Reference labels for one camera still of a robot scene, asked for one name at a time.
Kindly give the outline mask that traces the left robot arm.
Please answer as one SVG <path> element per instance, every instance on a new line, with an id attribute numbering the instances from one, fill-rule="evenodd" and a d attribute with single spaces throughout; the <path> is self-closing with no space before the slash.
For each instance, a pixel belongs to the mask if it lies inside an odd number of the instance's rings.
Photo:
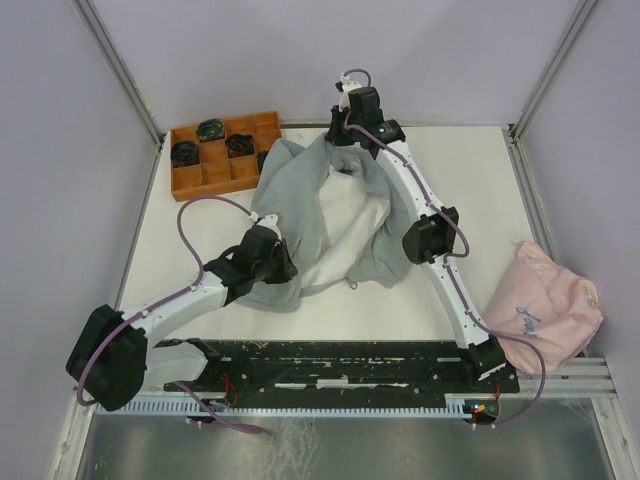
<path id="1" fill-rule="evenodd" d="M 202 266 L 196 277 L 165 298 L 138 309 L 108 305 L 89 316 L 66 362 L 77 382 L 77 400 L 116 411 L 140 391 L 174 381 L 209 390 L 221 378 L 220 364 L 195 341 L 167 337 L 192 320 L 249 294 L 257 283 L 293 279 L 286 242 L 271 217 L 246 231 L 240 244 Z"/>

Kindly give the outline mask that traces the grey zip jacket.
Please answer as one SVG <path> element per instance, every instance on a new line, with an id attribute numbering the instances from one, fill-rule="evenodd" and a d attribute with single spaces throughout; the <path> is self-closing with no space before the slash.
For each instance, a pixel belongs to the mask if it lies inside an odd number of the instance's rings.
<path id="1" fill-rule="evenodd" d="M 251 208 L 274 214 L 297 275 L 259 283 L 242 299 L 250 308 L 292 312 L 303 298 L 348 281 L 386 288 L 410 268 L 402 238 L 410 226 L 400 194 L 371 154 L 317 137 L 304 147 L 277 140 L 263 165 Z"/>

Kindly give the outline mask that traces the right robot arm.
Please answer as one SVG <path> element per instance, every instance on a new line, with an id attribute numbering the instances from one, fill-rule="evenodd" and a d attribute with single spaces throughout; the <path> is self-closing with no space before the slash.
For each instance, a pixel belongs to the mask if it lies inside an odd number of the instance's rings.
<path id="1" fill-rule="evenodd" d="M 340 100 L 331 108 L 326 139 L 336 146 L 358 144 L 367 150 L 401 196 L 409 215 L 403 251 L 431 277 L 445 307 L 463 361 L 458 368 L 460 382 L 469 390 L 481 391 L 506 366 L 506 358 L 481 320 L 456 264 L 470 253 L 458 226 L 458 211 L 444 206 L 430 188 L 402 128 L 397 121 L 384 118 L 376 88 L 344 80 L 336 89 Z"/>

